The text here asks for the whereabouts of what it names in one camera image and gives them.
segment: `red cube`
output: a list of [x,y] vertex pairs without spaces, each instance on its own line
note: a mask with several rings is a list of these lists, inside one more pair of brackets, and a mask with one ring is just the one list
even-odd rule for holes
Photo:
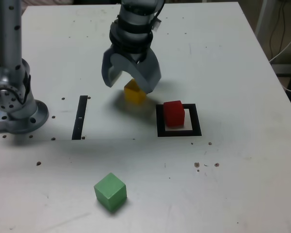
[[184,108],[181,101],[165,102],[163,105],[165,124],[168,127],[184,125]]

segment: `black strip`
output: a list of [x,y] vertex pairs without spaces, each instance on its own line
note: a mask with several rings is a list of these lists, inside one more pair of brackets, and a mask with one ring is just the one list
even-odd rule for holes
[[162,104],[156,105],[156,123],[157,123],[157,137],[189,137],[201,136],[202,132],[199,125],[197,110],[195,104],[183,104],[184,109],[189,109],[192,130],[181,131],[166,131],[164,120],[164,108]]
[[81,140],[83,123],[85,118],[87,104],[87,96],[80,96],[76,120],[74,122],[74,128],[72,133],[72,140]]

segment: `black bar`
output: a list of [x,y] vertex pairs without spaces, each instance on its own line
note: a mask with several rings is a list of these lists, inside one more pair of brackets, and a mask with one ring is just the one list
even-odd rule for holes
[[87,104],[87,96],[80,96],[76,120],[74,122],[74,128],[72,133],[72,140],[81,140],[83,123],[85,118]]

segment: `cube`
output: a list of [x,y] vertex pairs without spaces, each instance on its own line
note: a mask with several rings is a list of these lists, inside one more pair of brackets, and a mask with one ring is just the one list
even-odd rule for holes
[[116,211],[126,200],[126,185],[109,173],[95,186],[97,200],[110,212]]
[[124,87],[125,100],[134,104],[142,104],[146,99],[146,93],[143,92],[134,79],[130,80]]
[[184,125],[184,108],[181,101],[165,102],[163,104],[164,120],[168,127],[180,127]]

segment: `white table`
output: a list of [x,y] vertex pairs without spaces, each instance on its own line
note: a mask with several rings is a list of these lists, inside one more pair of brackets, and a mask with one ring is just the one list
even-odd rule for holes
[[[108,88],[100,68],[118,12],[23,15],[33,94],[56,118],[33,138],[0,134],[0,233],[291,233],[291,104],[239,5],[162,11],[152,43],[162,79],[149,97],[196,104],[203,136],[186,138],[157,138],[156,124],[114,108],[130,77]],[[91,96],[86,139],[72,141],[80,95]],[[114,215],[93,189],[109,172],[128,192]]]

